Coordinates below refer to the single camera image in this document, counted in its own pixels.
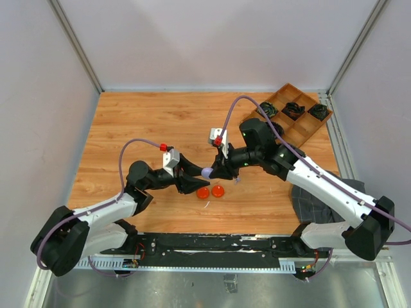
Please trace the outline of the orange earbud case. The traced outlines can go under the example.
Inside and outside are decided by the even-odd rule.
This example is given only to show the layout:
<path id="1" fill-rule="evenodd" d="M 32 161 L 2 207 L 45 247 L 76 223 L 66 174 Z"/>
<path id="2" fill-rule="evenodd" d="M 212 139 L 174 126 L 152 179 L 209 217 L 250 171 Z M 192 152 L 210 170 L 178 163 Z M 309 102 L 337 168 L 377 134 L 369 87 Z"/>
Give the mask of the orange earbud case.
<path id="1" fill-rule="evenodd" d="M 214 185 L 211 189 L 211 194 L 215 198 L 221 198 L 225 194 L 225 189 L 221 185 Z"/>
<path id="2" fill-rule="evenodd" d="M 209 197 L 209 194 L 209 189 L 206 187 L 200 188 L 196 191 L 196 196 L 201 200 L 207 199 Z"/>

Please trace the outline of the purple earbud case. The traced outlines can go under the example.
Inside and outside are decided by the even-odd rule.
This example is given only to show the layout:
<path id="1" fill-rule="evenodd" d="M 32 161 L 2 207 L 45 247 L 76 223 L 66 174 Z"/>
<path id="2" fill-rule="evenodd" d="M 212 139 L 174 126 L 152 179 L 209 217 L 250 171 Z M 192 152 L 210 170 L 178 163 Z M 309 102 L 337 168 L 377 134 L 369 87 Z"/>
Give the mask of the purple earbud case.
<path id="1" fill-rule="evenodd" d="M 201 170 L 201 176 L 205 179 L 210 179 L 211 178 L 211 173 L 213 172 L 213 168 L 211 167 L 205 167 Z"/>

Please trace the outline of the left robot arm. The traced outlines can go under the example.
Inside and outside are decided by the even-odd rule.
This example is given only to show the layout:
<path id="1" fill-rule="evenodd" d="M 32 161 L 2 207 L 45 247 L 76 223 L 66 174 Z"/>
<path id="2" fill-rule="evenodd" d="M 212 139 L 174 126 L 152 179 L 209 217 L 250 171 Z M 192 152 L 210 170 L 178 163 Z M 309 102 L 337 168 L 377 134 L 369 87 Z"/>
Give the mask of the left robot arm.
<path id="1" fill-rule="evenodd" d="M 150 190 L 174 186 L 181 194 L 191 194 L 207 187 L 210 183 L 199 177 L 201 172 L 174 150 L 164 153 L 160 169 L 142 160 L 133 162 L 117 195 L 83 209 L 61 206 L 53 211 L 30 246 L 38 266 L 61 277 L 96 253 L 111 249 L 132 253 L 137 231 L 125 219 L 148 207 L 153 200 Z"/>

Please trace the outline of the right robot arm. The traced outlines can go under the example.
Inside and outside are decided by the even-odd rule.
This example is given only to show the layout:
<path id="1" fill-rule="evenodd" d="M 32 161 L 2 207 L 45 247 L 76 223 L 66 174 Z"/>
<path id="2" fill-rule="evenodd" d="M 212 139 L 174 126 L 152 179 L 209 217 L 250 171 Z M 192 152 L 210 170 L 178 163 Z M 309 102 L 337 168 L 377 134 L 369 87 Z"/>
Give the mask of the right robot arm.
<path id="1" fill-rule="evenodd" d="M 347 248 L 356 256 L 373 261 L 394 231 L 394 203 L 375 199 L 319 167 L 301 150 L 285 142 L 271 122 L 258 118 L 240 124 L 245 146 L 234 148 L 227 130 L 213 128 L 209 143 L 218 150 L 208 178 L 232 180 L 242 167 L 259 166 L 266 173 L 300 187 L 334 210 L 338 223 L 302 223 L 295 230 L 291 249 L 299 257 L 318 248 Z"/>

